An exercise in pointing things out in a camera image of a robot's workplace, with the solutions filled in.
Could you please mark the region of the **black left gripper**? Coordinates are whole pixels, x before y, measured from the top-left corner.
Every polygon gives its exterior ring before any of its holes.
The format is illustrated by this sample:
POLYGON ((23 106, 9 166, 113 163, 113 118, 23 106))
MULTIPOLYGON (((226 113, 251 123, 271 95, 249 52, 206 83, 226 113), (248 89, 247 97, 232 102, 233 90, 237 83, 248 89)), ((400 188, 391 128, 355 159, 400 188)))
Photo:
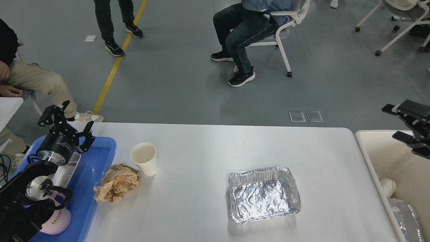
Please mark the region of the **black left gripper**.
POLYGON ((61 133, 71 130, 64 114, 69 103, 70 101, 66 100, 61 106, 48 106, 37 121, 39 126, 50 127, 50 131, 36 151, 36 155, 41 160, 48 160, 57 166, 66 165, 76 148, 78 153, 86 153, 95 141, 91 131, 94 121, 87 122, 82 132, 72 135, 61 133), (84 137, 83 144, 79 143, 81 137, 84 137))

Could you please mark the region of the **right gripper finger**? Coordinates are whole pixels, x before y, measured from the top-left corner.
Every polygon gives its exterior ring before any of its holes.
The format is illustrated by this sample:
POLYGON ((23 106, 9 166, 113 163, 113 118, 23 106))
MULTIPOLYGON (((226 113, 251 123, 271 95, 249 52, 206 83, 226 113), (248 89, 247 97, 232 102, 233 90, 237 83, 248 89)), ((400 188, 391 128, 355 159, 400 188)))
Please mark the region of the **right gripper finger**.
POLYGON ((399 105, 386 104, 382 112, 396 116, 408 126, 429 126, 430 106, 405 100, 399 105))
POLYGON ((393 139, 407 144, 412 149, 412 153, 423 158, 430 158, 430 138, 429 136, 418 135, 414 137, 407 133, 397 131, 392 135, 393 139))

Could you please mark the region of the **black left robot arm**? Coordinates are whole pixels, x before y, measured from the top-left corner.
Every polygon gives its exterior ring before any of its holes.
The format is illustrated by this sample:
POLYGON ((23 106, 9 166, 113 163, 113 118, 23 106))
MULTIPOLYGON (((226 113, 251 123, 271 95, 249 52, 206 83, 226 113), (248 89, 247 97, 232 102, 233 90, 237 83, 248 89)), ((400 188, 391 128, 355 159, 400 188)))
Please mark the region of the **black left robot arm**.
POLYGON ((0 194, 1 241, 27 242, 41 229, 39 216, 31 212, 60 210, 69 204, 73 192, 67 188, 55 186, 50 175, 60 166, 68 164, 73 153, 85 153, 95 137, 89 121, 82 132, 68 124, 64 110, 70 101, 61 106, 51 105, 42 113, 38 125, 49 126, 50 130, 35 155, 38 161, 28 158, 28 165, 9 180, 0 194))

